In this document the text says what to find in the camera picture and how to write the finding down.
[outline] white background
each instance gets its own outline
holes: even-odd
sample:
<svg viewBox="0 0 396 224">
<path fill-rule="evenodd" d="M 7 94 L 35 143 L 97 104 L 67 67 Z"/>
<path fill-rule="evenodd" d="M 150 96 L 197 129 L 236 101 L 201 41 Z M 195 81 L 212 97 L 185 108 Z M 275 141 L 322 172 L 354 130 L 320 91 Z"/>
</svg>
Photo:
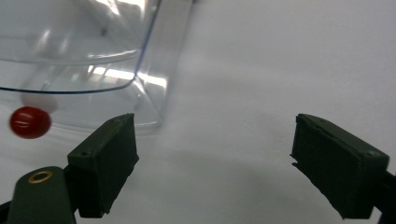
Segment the white background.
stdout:
<svg viewBox="0 0 396 224">
<path fill-rule="evenodd" d="M 111 213 L 78 223 L 376 223 L 376 210 L 343 221 L 290 152 L 307 113 L 383 150 L 396 172 L 395 24 L 394 0 L 198 0 L 164 125 L 137 138 Z M 1 202 L 76 146 L 57 130 L 1 134 Z"/>
</svg>

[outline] transparent plastic box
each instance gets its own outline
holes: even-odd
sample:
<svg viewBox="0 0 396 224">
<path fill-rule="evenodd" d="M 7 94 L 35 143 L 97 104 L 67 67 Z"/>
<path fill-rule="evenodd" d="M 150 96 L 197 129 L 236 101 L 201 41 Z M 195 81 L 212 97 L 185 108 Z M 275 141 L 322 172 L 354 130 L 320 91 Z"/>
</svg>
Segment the transparent plastic box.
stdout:
<svg viewBox="0 0 396 224">
<path fill-rule="evenodd" d="M 158 126 L 191 4 L 1 2 L 2 116 L 32 106 L 66 130 L 90 132 L 125 113 L 135 113 L 137 130 Z"/>
</svg>

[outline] red ball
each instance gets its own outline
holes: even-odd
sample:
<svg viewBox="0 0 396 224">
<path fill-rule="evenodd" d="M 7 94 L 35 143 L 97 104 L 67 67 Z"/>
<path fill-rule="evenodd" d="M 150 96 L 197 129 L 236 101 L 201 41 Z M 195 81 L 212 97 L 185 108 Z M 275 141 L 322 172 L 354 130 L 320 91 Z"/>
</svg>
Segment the red ball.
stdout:
<svg viewBox="0 0 396 224">
<path fill-rule="evenodd" d="M 17 136 L 34 139 L 50 129 L 50 115 L 38 108 L 24 106 L 17 109 L 9 119 L 9 127 Z"/>
</svg>

